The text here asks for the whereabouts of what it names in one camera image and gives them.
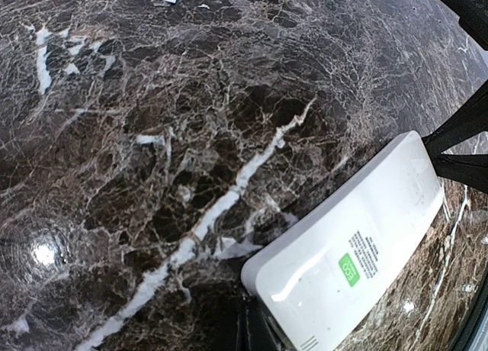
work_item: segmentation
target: green eco sticker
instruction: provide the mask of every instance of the green eco sticker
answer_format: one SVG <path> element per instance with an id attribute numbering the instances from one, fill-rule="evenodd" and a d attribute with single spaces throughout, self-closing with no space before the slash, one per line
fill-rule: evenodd
<path id="1" fill-rule="evenodd" d="M 342 273 L 344 273 L 345 279 L 348 280 L 349 286 L 353 287 L 359 281 L 359 272 L 352 262 L 349 253 L 346 253 L 340 260 L 339 266 Z"/>

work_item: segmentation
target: white power bank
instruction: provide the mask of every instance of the white power bank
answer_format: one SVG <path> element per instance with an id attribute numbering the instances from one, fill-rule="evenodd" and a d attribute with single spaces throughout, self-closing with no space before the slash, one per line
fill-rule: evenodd
<path id="1" fill-rule="evenodd" d="M 421 137 L 399 135 L 289 231 L 241 279 L 285 343 L 332 351 L 399 275 L 444 192 Z"/>

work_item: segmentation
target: dark marble table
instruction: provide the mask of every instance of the dark marble table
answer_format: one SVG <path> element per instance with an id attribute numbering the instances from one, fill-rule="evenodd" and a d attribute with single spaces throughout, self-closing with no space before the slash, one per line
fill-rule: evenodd
<path id="1" fill-rule="evenodd" d="M 488 77 L 436 0 L 0 0 L 0 56 L 1 351 L 208 349 L 246 256 Z M 445 191 L 341 350 L 454 336 L 488 212 Z"/>

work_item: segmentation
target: marble surface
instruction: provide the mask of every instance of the marble surface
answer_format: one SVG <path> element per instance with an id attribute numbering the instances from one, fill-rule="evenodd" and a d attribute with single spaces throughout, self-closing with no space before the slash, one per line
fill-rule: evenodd
<path id="1" fill-rule="evenodd" d="M 0 35 L 1 351 L 208 349 L 246 256 L 488 76 L 436 0 L 0 0 Z M 488 213 L 445 191 L 340 350 L 454 336 Z"/>

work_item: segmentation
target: green label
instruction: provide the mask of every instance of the green label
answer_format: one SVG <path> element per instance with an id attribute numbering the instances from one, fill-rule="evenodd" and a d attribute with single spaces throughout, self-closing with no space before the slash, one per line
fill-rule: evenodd
<path id="1" fill-rule="evenodd" d="M 349 253 L 346 253 L 340 260 L 339 266 L 341 267 L 342 273 L 345 279 L 348 280 L 349 286 L 353 287 L 359 281 L 359 272 L 352 262 Z"/>

